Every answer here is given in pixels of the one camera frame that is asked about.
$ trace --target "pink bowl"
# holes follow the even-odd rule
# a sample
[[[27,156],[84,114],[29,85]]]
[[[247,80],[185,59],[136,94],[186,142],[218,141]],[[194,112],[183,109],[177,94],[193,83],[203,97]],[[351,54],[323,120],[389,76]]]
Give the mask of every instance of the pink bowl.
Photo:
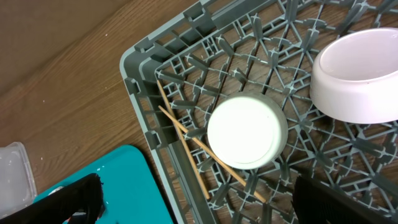
[[[355,32],[316,57],[310,96],[326,115],[350,123],[398,119],[398,29]]]

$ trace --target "black object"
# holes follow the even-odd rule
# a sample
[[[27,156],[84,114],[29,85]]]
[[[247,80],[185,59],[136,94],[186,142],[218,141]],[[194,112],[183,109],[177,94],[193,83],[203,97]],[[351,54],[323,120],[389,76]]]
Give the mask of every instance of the black object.
[[[71,218],[70,224],[92,224],[103,211],[100,177],[97,174],[89,174],[31,206],[1,219],[0,224],[61,224],[75,212],[83,212],[83,215]]]
[[[395,223],[307,177],[299,177],[296,181],[293,207],[300,224]]]

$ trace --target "wooden table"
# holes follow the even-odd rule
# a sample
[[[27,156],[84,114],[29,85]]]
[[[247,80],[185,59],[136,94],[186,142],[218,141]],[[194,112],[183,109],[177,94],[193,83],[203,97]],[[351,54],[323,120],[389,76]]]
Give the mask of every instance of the wooden table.
[[[131,1],[0,96],[0,146],[25,145],[38,193],[120,145],[149,155],[119,61],[194,2]]]

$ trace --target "wooden stick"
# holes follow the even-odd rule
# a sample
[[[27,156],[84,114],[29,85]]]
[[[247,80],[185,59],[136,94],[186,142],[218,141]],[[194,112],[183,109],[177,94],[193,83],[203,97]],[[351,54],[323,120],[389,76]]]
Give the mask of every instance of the wooden stick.
[[[193,157],[192,157],[192,154],[191,154],[191,150],[189,150],[188,144],[185,141],[185,138],[184,138],[184,136],[183,136],[183,134],[181,132],[181,129],[178,128],[178,124],[180,124],[180,123],[175,119],[175,114],[174,114],[174,112],[172,110],[172,107],[170,106],[169,99],[167,99],[166,93],[164,92],[162,84],[160,83],[159,80],[157,81],[157,86],[159,87],[160,94],[162,94],[162,98],[164,100],[164,103],[166,104],[166,107],[167,107],[167,109],[168,109],[168,111],[170,113],[169,115],[174,118],[174,120],[173,120],[174,127],[177,130],[178,137],[180,138],[180,140],[182,142],[182,145],[184,146],[184,149],[185,149],[185,152],[187,153],[189,162],[191,163],[193,171],[194,171],[194,173],[195,173],[195,175],[196,175],[196,177],[197,177],[197,179],[199,181],[199,185],[200,185],[201,191],[205,195],[206,199],[210,199],[209,192],[207,191],[205,183],[204,183],[203,179],[201,178],[201,176],[199,174],[197,164],[193,160]]]
[[[171,114],[169,114],[163,107],[159,106],[159,109],[163,111],[166,116],[168,116],[174,124],[176,124],[183,132],[187,133],[188,129],[184,127],[179,121],[177,121]],[[197,138],[192,138],[203,150],[207,152],[215,161],[217,161],[225,170],[227,170],[236,180],[239,181],[243,186],[246,186],[246,181],[239,176],[232,168],[226,165],[223,161],[221,161],[216,154],[212,150],[210,150],[205,143],[201,142]],[[265,203],[267,200],[257,191],[254,192],[254,196],[256,196],[262,203]]]

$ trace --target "white dish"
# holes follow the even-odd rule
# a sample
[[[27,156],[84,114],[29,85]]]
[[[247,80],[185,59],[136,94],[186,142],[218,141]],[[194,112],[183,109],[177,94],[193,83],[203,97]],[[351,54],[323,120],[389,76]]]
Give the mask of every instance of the white dish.
[[[287,141],[283,111],[269,97],[241,92],[213,112],[208,124],[213,152],[227,165],[255,169],[274,160]]]
[[[316,57],[310,96],[326,115],[350,123],[398,119],[398,29],[355,32]]]

